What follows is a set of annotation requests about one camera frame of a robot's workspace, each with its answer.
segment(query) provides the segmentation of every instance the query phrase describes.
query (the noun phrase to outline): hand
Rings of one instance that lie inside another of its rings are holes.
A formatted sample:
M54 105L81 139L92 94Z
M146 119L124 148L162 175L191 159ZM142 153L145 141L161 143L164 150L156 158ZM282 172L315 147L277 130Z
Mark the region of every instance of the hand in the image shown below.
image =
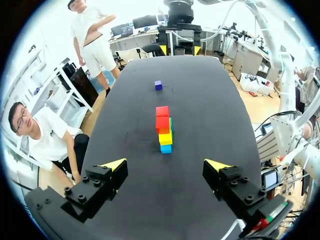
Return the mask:
M84 65L86 65L86 62L83 58L81 58L81 59L79 59L79 64L80 64L80 66L84 66Z
M80 176L80 174L79 174L78 172L72 174L72 176L73 176L73 178L74 178L75 184L80 183L80 181L81 181L81 176Z

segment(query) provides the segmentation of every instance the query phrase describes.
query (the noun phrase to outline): computer monitor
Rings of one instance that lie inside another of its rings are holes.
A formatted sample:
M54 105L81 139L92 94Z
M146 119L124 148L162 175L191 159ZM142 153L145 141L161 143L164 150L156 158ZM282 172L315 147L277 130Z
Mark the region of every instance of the computer monitor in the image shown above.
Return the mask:
M121 24L111 28L113 36L121 35L121 29L125 27L129 27L129 23Z
M127 37L134 34L134 29L132 26L125 26L121 28L121 37Z
M132 20L135 29L158 25L156 15L147 15Z
M165 14L164 16L165 16L166 21L168 22L169 21L169 15ZM165 22L164 16L162 14L158 15L159 22Z

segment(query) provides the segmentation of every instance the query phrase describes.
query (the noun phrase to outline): white t-shirt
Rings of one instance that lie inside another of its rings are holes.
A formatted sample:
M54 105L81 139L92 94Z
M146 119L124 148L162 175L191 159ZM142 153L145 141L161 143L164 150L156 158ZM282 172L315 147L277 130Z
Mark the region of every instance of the white t-shirt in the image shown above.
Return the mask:
M75 138L82 131L67 125L49 107L41 108L33 119L39 125L41 137L38 140L29 137L30 155L51 170L52 161L61 163L68 156L67 144L62 139L65 132Z
M80 50L84 47L89 28L109 15L100 6L87 6L82 13L77 14L71 23L71 34L77 38ZM98 32L103 34L106 40L110 39L111 30L107 24L99 27Z

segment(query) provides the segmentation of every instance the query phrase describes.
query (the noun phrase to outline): white shorts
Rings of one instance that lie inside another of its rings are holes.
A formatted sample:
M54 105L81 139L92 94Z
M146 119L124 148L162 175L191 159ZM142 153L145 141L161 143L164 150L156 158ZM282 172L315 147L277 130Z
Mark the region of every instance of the white shorts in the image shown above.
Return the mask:
M110 49L110 44L103 35L84 46L82 56L93 77L101 73L101 66L107 71L111 71L117 66Z

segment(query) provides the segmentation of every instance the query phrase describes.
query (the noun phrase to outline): purple block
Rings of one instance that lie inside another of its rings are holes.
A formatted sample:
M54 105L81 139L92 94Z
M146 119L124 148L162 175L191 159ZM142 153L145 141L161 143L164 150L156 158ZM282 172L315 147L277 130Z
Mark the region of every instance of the purple block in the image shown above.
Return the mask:
M155 90L156 91L162 90L162 83L161 83L160 80L159 81L155 81L154 85L155 85Z

